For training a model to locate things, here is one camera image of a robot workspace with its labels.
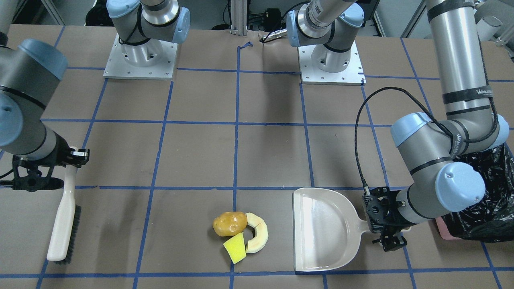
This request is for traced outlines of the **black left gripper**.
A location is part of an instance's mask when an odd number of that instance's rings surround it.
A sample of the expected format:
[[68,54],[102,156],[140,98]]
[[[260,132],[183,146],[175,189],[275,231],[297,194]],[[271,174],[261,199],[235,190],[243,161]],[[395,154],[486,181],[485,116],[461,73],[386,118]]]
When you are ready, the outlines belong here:
[[409,229],[407,221],[398,208],[404,206],[403,201],[396,201],[400,190],[391,190],[389,187],[370,189],[363,187],[362,205],[366,213],[368,227],[371,233],[379,234],[372,241],[380,243],[384,251],[395,251],[406,247],[408,242],[402,231]]

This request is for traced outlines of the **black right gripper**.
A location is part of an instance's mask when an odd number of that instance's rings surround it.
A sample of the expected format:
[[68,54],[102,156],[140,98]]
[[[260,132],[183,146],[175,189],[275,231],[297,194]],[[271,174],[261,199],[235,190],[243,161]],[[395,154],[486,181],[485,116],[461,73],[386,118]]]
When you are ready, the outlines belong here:
[[74,166],[81,168],[90,159],[89,149],[56,147],[48,156],[39,160],[22,159],[13,156],[13,190],[38,191],[55,190],[64,187],[64,181],[52,177],[55,166]]

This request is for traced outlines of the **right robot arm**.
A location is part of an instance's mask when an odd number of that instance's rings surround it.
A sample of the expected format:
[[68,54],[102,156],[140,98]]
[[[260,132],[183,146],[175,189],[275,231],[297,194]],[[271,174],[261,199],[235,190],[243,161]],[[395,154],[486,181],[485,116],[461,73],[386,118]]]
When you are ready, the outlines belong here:
[[[118,46],[132,66],[148,66],[164,55],[160,41],[183,43],[190,11],[176,0],[107,0],[105,9],[118,33]],[[15,1],[1,2],[1,150],[12,154],[12,180],[1,185],[35,192],[74,188],[88,149],[72,148],[41,117],[68,68],[53,45],[25,39],[7,46]]]

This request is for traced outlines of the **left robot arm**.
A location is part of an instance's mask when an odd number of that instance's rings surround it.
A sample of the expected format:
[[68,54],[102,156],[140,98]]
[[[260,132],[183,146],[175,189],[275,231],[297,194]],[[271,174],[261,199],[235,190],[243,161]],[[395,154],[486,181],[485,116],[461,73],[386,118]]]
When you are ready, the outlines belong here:
[[406,246],[400,234],[403,229],[480,202],[486,192],[483,178],[455,158],[495,148],[509,134],[508,123],[496,111],[483,63],[474,2],[428,0],[426,6],[446,119],[437,120],[405,89],[391,87],[422,110],[391,126],[392,139],[414,181],[401,191],[388,187],[370,190],[355,154],[369,228],[380,234],[374,243],[380,243],[384,251]]

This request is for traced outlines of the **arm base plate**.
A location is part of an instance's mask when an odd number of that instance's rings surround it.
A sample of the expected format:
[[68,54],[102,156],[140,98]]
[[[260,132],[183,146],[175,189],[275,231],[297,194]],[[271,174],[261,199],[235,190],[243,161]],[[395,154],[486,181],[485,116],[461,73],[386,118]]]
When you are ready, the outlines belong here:
[[367,83],[356,42],[349,51],[336,53],[324,45],[298,47],[302,82],[321,85]]
[[179,45],[150,39],[139,46],[120,44],[116,35],[103,76],[108,79],[172,80]]

